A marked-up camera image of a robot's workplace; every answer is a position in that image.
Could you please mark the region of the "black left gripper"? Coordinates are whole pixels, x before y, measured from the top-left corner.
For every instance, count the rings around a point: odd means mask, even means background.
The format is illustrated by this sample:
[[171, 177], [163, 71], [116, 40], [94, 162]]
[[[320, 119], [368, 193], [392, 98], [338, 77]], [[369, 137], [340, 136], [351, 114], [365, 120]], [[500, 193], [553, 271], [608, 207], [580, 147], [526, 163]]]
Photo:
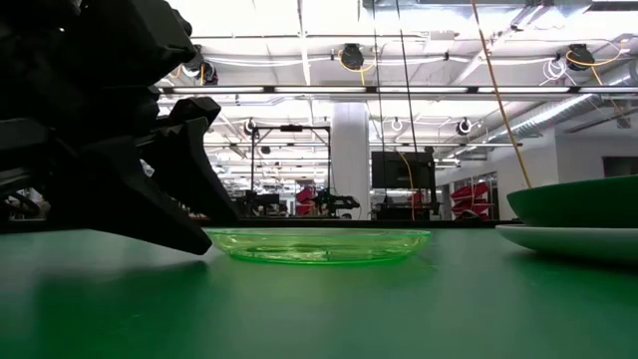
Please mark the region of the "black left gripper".
[[154, 181], [142, 147], [190, 32], [166, 0], [0, 0], [0, 192], [47, 192], [57, 157], [102, 141], [132, 141]]

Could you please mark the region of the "dark green plastic plate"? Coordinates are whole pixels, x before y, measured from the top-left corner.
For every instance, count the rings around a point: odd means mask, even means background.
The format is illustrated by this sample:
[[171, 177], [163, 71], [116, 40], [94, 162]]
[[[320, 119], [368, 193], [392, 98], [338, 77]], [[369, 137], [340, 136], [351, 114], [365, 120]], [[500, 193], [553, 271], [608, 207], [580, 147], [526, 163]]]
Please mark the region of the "dark green plastic plate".
[[528, 226], [638, 228], [638, 176], [522, 189], [507, 201]]

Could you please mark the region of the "large clear green plate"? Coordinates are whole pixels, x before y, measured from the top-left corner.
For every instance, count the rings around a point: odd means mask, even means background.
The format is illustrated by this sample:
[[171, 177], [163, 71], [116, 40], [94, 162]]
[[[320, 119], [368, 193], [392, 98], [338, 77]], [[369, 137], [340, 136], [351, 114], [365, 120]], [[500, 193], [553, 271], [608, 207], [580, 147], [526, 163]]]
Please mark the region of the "large clear green plate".
[[286, 264], [392, 261], [422, 249], [431, 237], [422, 229], [347, 227], [208, 228], [205, 233], [233, 258]]

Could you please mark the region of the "white building column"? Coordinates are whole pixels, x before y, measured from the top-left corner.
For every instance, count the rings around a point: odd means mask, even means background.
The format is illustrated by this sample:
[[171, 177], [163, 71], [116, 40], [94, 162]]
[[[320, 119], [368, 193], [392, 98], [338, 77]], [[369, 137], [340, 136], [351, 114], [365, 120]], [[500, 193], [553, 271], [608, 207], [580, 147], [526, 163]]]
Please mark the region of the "white building column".
[[367, 220], [370, 212], [369, 112], [364, 103], [337, 103], [331, 120], [333, 188], [360, 205], [340, 209], [353, 219]]

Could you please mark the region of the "black hanging monitor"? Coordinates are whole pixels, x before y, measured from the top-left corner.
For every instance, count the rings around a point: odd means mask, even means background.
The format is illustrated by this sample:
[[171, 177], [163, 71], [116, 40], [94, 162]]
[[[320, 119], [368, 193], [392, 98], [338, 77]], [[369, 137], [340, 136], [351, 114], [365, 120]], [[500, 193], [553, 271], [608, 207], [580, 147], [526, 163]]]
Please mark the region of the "black hanging monitor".
[[372, 152], [372, 188], [433, 188], [435, 162], [431, 154]]

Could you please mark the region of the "red storage bins rack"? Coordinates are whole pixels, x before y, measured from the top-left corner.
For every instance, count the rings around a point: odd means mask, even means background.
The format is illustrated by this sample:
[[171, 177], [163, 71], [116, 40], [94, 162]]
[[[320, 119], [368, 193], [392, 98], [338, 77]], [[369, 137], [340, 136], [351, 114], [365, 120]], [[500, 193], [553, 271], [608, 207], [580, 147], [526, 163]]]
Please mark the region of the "red storage bins rack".
[[484, 181], [460, 187], [451, 194], [451, 200], [454, 217], [472, 212], [481, 219], [490, 219], [493, 203], [488, 184]]

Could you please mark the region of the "large white plastic plate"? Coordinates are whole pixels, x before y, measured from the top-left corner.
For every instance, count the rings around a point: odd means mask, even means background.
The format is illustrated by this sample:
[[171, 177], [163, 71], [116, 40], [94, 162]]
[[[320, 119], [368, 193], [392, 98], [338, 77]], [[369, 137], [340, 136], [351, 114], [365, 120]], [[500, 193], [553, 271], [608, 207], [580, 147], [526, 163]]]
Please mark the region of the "large white plastic plate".
[[638, 265], [638, 228], [498, 225], [505, 239], [525, 248], [563, 256]]

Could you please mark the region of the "black tall frame rig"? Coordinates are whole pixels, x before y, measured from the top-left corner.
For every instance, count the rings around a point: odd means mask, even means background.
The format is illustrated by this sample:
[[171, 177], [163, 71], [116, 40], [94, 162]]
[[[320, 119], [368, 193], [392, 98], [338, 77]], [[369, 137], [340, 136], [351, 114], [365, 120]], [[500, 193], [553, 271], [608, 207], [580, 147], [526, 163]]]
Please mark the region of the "black tall frame rig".
[[266, 126], [266, 127], [257, 127], [253, 126], [252, 132], [250, 133], [250, 190], [245, 195], [245, 202], [247, 204], [253, 205], [260, 202], [258, 199], [258, 194], [255, 191], [255, 150], [257, 147], [276, 147], [276, 148], [287, 148], [287, 147], [303, 147], [310, 148], [314, 147], [315, 143], [295, 143], [295, 142], [287, 142], [287, 143], [263, 143], [268, 135], [272, 131], [278, 131], [281, 133], [301, 133], [303, 131], [310, 131], [313, 133], [323, 144], [323, 146], [327, 149], [327, 158], [326, 162], [326, 183], [324, 184], [324, 191], [327, 193], [331, 192], [331, 179], [332, 179], [332, 152], [331, 152], [331, 128], [329, 126], [317, 127], [317, 126], [302, 126], [302, 125], [281, 125], [279, 127], [274, 126]]

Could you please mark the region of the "silver ventilation duct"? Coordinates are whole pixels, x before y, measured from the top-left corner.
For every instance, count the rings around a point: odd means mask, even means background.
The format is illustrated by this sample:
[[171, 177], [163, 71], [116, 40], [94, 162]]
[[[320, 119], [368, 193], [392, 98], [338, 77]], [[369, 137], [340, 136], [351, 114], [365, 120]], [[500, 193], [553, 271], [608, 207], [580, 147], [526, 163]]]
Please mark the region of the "silver ventilation duct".
[[572, 118], [593, 111], [610, 95], [638, 93], [638, 59], [631, 60], [602, 76], [606, 86], [581, 86], [572, 97], [559, 102], [548, 102], [509, 121], [512, 133], [523, 138], [541, 132]]

